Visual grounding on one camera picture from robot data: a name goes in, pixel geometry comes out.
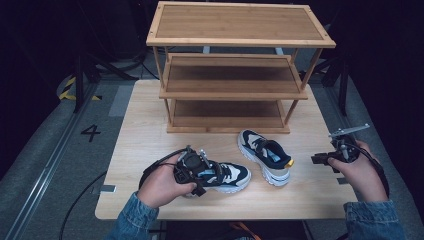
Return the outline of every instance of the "denim jacket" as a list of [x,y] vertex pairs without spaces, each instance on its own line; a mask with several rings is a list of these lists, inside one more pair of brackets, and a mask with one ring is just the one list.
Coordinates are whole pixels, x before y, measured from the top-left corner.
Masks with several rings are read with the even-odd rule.
[[[159,209],[143,204],[133,193],[105,239],[148,239]],[[344,205],[349,239],[405,239],[392,201],[349,202]]]

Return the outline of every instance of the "wrist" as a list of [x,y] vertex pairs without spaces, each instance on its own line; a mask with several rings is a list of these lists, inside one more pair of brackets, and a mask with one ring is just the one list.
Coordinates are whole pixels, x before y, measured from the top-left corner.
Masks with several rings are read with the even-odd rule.
[[151,199],[148,196],[143,194],[143,192],[138,191],[136,196],[137,196],[138,200],[140,200],[140,202],[142,202],[147,207],[149,207],[149,208],[159,208],[159,206],[156,206],[156,204],[153,201],[151,201]]

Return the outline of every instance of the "shoe rack shelf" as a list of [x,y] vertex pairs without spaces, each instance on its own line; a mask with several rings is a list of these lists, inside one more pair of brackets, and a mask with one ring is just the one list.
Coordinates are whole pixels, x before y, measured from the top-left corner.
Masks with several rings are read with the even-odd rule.
[[[334,48],[306,5],[159,2],[153,47],[168,132],[289,133],[288,121],[323,48]],[[285,47],[291,55],[170,53],[169,46]],[[165,48],[161,64],[158,47]],[[300,79],[295,58],[315,48]],[[283,109],[282,101],[293,101]]]

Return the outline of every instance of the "dark floor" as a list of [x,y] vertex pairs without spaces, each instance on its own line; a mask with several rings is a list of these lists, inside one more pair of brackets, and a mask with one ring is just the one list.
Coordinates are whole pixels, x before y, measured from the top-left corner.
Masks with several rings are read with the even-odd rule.
[[[171,51],[186,51],[174,48]],[[199,48],[190,51],[202,51]],[[274,52],[274,49],[220,49],[226,52]],[[306,69],[311,51],[302,51],[296,63],[298,70]],[[116,66],[128,65],[116,63]],[[149,52],[142,65],[127,73],[141,79],[154,79],[146,69],[157,75],[153,55]],[[347,117],[337,107],[338,86],[324,88],[320,83],[322,75],[314,75],[310,85],[320,106],[329,132],[339,127],[347,128],[369,123],[371,128],[358,132],[356,137],[366,141],[379,157],[385,168],[392,190],[391,198],[396,203],[400,220],[407,239],[422,239],[424,227],[417,213],[414,201],[405,184],[393,166],[378,133],[370,119],[355,86],[350,81],[347,94]],[[67,79],[58,92],[62,91]],[[102,239],[111,229],[113,221],[96,219],[98,191],[107,171],[120,126],[123,121],[134,81],[122,80],[113,74],[103,74],[96,85],[86,85],[87,94],[101,96],[102,100],[90,100],[78,114],[74,114],[72,100],[62,100],[60,105],[44,121],[26,147],[0,182],[0,239]],[[90,142],[90,135],[82,131],[97,126]],[[68,210],[76,202],[65,228],[63,222]],[[304,222],[310,231],[310,239],[336,239],[346,228],[344,221],[310,220]],[[166,229],[164,222],[158,222],[155,229]],[[152,239],[164,238],[152,234]]]

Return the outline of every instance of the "shoe tongue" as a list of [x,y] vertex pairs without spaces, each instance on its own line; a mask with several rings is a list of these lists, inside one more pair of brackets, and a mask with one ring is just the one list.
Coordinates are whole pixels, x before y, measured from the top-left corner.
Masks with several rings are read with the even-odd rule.
[[267,157],[271,161],[278,162],[281,160],[280,156],[272,152],[269,147],[266,147],[272,144],[278,144],[278,143],[276,143],[274,140],[264,140],[258,144],[256,151],[261,152],[265,157]]
[[217,162],[212,162],[212,168],[215,169],[216,176],[218,177],[218,181],[221,182],[224,178],[222,167]]

